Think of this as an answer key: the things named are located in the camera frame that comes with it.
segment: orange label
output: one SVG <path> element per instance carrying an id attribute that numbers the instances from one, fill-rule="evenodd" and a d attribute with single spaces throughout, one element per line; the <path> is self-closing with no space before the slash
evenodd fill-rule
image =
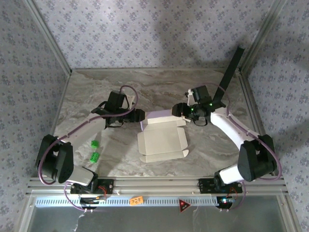
<path id="1" fill-rule="evenodd" d="M 143 204 L 143 203 L 144 203 L 143 197 L 134 197 L 130 199 L 131 206 L 137 205 L 137 204 Z"/>

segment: wall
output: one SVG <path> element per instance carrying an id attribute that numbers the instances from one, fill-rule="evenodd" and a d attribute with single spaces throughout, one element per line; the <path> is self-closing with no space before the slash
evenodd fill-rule
<path id="1" fill-rule="evenodd" d="M 303 231 L 309 231 L 309 3 L 288 1 L 249 81 Z"/>
<path id="2" fill-rule="evenodd" d="M 226 67 L 271 1 L 35 0 L 71 68 Z"/>
<path id="3" fill-rule="evenodd" d="M 21 0 L 0 1 L 0 231 L 13 230 L 66 75 Z"/>

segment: sticker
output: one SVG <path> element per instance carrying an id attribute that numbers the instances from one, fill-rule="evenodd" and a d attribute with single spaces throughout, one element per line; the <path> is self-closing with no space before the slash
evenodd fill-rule
<path id="1" fill-rule="evenodd" d="M 143 203 L 144 203 L 143 197 L 134 197 L 130 199 L 131 206 L 137 205 L 137 204 L 143 204 Z"/>
<path id="2" fill-rule="evenodd" d="M 179 199 L 179 206 L 180 206 L 180 212 L 182 212 L 186 210 L 187 208 L 189 208 L 190 204 Z"/>

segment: glass panel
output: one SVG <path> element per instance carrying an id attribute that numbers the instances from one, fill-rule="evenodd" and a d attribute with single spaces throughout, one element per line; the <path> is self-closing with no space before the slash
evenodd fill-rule
<path id="1" fill-rule="evenodd" d="M 216 207 L 100 207 L 84 214 L 72 207 L 36 208 L 29 232 L 254 232 L 286 231 L 277 198 L 247 197 L 236 210 Z"/>

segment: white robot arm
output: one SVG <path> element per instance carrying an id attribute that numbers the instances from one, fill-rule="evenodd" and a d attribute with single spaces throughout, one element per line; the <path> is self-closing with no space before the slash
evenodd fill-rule
<path id="1" fill-rule="evenodd" d="M 262 141 L 273 150 L 274 145 L 270 136 L 261 136 L 246 127 L 229 112 L 221 100 L 214 101 L 210 97 L 206 86 L 189 89 L 185 95 L 188 102 L 174 105 L 172 114 L 184 116 L 194 123 L 204 117 L 206 121 L 204 126 L 211 122 L 220 128 L 239 150 L 237 164 L 215 173 L 214 182 L 217 189 L 243 180 L 252 181 L 277 168 L 273 155 L 260 143 Z"/>
<path id="2" fill-rule="evenodd" d="M 97 188 L 98 175 L 84 167 L 74 165 L 74 152 L 91 136 L 114 122 L 123 124 L 143 121 L 145 112 L 132 107 L 134 99 L 135 97 L 127 96 L 121 91 L 112 91 L 107 101 L 92 110 L 82 123 L 68 130 L 65 136 L 60 139 L 50 134 L 45 136 L 36 161 L 39 177 L 42 178 L 42 174 L 45 174 L 54 182 L 75 183 L 93 192 Z"/>

